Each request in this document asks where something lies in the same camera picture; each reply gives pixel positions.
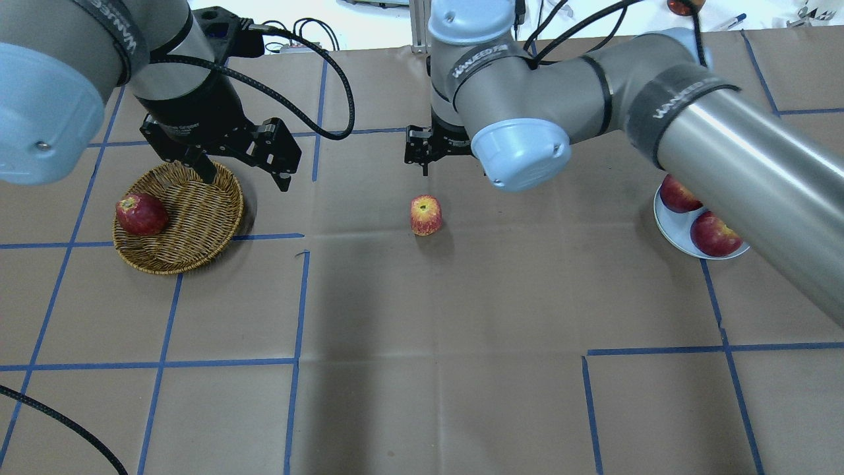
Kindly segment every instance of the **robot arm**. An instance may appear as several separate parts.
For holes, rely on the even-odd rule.
[[[25,19],[40,19],[48,29]],[[141,132],[164,161],[206,182],[209,154],[232,156],[289,187],[301,151],[284,123],[244,115],[227,77],[181,63],[223,64],[263,54],[262,30],[222,8],[191,12],[186,0],[3,0],[0,3],[0,179],[65,177],[103,123],[116,85],[147,109]]]
[[[520,191],[571,144],[623,129],[844,326],[844,159],[697,65],[690,33],[531,69],[511,24],[511,1],[432,3],[432,127],[408,128],[407,163],[471,151],[493,186]]]

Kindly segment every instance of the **red apple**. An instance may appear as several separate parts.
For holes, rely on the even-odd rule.
[[[429,194],[410,201],[410,228],[417,236],[428,236],[442,227],[440,202]]]
[[[659,198],[666,208],[675,213],[688,213],[703,206],[688,188],[671,175],[666,175],[662,186],[659,187]]]
[[[170,220],[164,204],[151,194],[127,194],[115,207],[117,222],[130,234],[158,234]]]
[[[735,231],[727,227],[715,213],[707,211],[691,225],[691,242],[702,253],[724,257],[736,252],[744,243]]]
[[[706,3],[706,0],[692,0],[692,3],[694,3],[698,10],[700,10],[703,8],[703,4]],[[691,8],[686,7],[683,2],[680,2],[680,0],[668,0],[668,9],[683,17],[691,16]]]

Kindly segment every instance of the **white plate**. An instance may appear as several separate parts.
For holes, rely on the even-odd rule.
[[[725,260],[739,257],[745,251],[750,249],[747,243],[742,243],[741,247],[730,255],[724,257],[713,257],[708,254],[703,254],[700,249],[691,242],[691,225],[697,219],[697,216],[706,212],[706,207],[699,210],[689,211],[688,213],[675,213],[666,208],[663,201],[659,198],[659,188],[657,194],[653,197],[653,215],[657,218],[657,227],[669,243],[673,244],[675,248],[685,252],[690,256],[709,260]]]

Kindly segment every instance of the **apple on plate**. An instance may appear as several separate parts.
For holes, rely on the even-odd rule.
[[[417,236],[429,236],[442,227],[440,202],[429,194],[410,201],[410,228]]]
[[[712,257],[728,256],[741,247],[742,238],[715,213],[706,211],[691,225],[691,242],[703,254]]]
[[[675,213],[688,213],[699,210],[703,206],[703,203],[688,188],[671,175],[666,175],[663,184],[659,187],[659,198],[666,208]]]

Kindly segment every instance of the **wicker basket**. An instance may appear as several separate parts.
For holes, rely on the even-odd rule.
[[[146,172],[127,193],[152,194],[170,217],[164,231],[153,236],[127,233],[115,216],[114,247],[137,270],[167,276],[196,269],[214,260],[241,224],[243,191],[237,177],[215,162],[217,177],[203,183],[190,168],[165,163]]]

